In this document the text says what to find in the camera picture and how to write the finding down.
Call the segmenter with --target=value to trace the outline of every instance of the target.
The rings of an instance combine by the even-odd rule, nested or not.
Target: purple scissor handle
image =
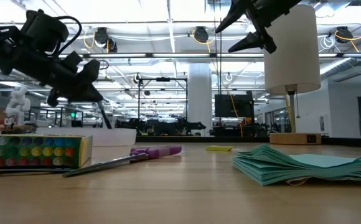
[[[135,147],[131,149],[130,156],[137,156],[140,153],[146,153],[149,159],[157,159],[163,156],[171,156],[182,151],[182,146],[152,146]]]

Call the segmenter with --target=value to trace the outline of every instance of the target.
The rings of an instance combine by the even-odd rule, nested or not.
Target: white lampshade
[[[296,93],[321,86],[315,10],[297,5],[267,28],[277,45],[265,51],[265,88],[274,95],[287,94],[286,86],[297,84]]]

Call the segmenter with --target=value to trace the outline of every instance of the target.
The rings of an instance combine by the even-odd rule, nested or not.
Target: monitor
[[[254,117],[252,95],[232,95],[239,118]],[[215,95],[215,117],[236,118],[230,95]]]

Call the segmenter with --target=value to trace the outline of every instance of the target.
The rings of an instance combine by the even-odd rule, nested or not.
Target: yellow sticky note
[[[206,148],[206,151],[222,151],[222,152],[230,152],[233,149],[233,146],[209,146]]]

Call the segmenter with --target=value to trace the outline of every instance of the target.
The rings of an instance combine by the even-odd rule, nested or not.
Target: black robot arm
[[[0,27],[2,73],[8,75],[16,69],[40,81],[41,86],[51,86],[47,100],[50,106],[57,106],[58,97],[65,97],[69,102],[103,100],[92,85],[99,74],[100,63],[97,60],[89,61],[77,73],[77,65],[82,59],[76,52],[64,59],[59,58],[64,48],[77,38],[76,35],[59,50],[60,44],[68,37],[67,27],[59,19],[74,18],[50,17],[42,11],[27,11],[26,16],[27,21],[21,30],[15,26]]]
[[[265,27],[281,15],[287,15],[289,10],[302,0],[232,0],[230,10],[224,20],[218,26],[216,32],[221,32],[236,22],[242,15],[252,21],[256,32],[248,35],[234,46],[229,52],[251,49],[255,47],[264,48],[269,53],[276,51],[277,46],[273,38],[267,33]]]

